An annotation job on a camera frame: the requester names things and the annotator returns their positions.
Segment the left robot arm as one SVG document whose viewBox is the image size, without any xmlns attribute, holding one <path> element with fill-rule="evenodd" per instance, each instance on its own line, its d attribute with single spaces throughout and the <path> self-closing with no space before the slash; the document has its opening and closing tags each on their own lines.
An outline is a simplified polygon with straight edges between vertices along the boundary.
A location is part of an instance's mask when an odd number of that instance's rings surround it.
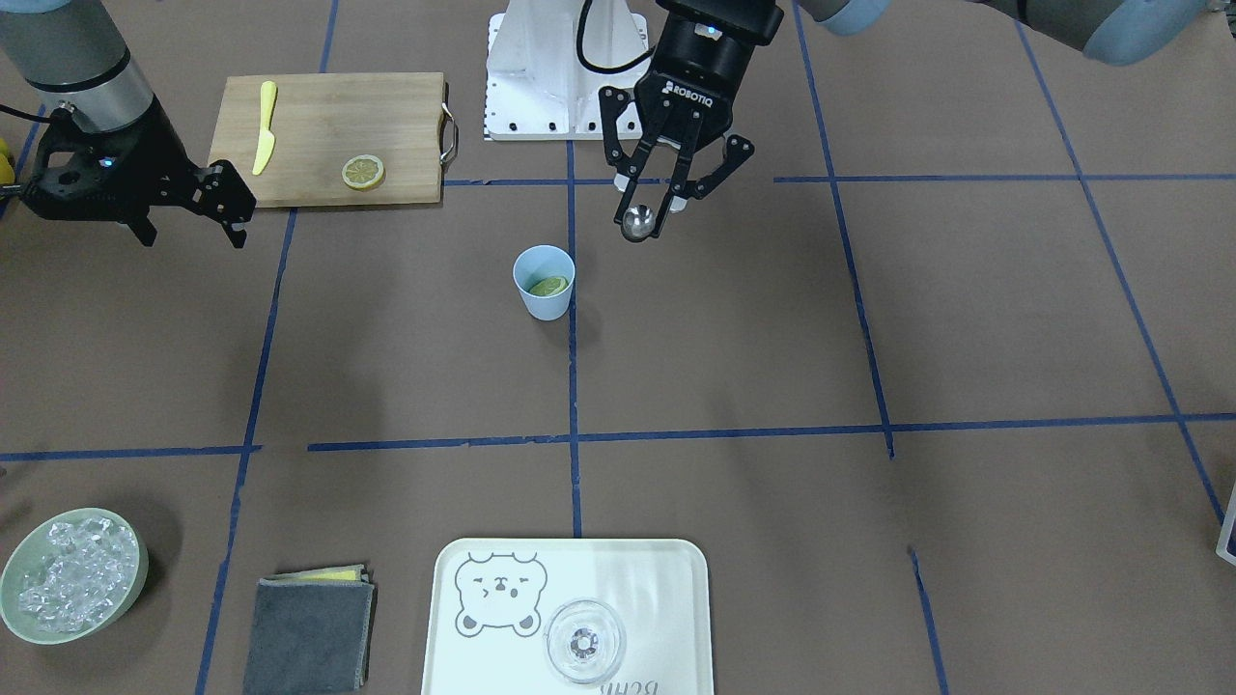
<svg viewBox="0 0 1236 695">
<path fill-rule="evenodd" d="M 662 1 L 658 45 L 628 62 L 641 68 L 635 85 L 599 88 L 604 160 L 622 194 L 616 221 L 648 214 L 632 202 L 637 178 L 658 146 L 677 155 L 655 216 L 714 193 L 754 155 L 733 130 L 735 96 L 754 51 L 770 45 L 784 22 L 775 1 Z M 1166 48 L 1196 19 L 1201 1 L 993 1 L 1015 19 L 1086 59 L 1133 66 Z"/>
</svg>

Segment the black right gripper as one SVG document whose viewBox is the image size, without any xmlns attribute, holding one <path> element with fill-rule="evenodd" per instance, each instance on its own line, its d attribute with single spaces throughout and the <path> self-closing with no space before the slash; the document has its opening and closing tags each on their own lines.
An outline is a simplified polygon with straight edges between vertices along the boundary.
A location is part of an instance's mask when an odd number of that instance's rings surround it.
<svg viewBox="0 0 1236 695">
<path fill-rule="evenodd" d="M 151 207 L 211 219 L 234 249 L 243 249 L 257 207 L 234 163 L 198 168 L 188 158 L 158 98 L 136 122 L 108 132 L 85 132 L 66 108 L 49 113 L 21 202 L 43 219 L 129 224 L 143 247 L 157 240 Z"/>
</svg>

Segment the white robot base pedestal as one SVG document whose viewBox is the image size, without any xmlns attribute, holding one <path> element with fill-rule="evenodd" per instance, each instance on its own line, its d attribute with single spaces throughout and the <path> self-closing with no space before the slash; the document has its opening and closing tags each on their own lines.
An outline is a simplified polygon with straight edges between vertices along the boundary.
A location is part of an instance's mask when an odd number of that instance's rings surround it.
<svg viewBox="0 0 1236 695">
<path fill-rule="evenodd" d="M 578 62 L 583 1 L 509 1 L 489 19 L 483 135 L 489 141 L 601 141 L 599 88 L 634 88 L 649 62 L 608 75 Z M 650 42 L 643 14 L 627 1 L 593 1 L 583 23 L 583 57 L 617 67 Z"/>
</svg>

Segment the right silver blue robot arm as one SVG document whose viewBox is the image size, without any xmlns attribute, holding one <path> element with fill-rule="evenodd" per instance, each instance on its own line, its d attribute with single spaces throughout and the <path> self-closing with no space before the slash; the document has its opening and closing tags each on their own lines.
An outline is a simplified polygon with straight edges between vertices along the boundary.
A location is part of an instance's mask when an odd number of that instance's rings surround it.
<svg viewBox="0 0 1236 695">
<path fill-rule="evenodd" d="M 35 168 L 6 183 L 44 220 L 115 223 L 154 245 L 154 207 L 218 223 L 242 249 L 257 202 L 230 161 L 198 166 L 98 1 L 5 1 L 2 52 L 47 109 Z"/>
</svg>

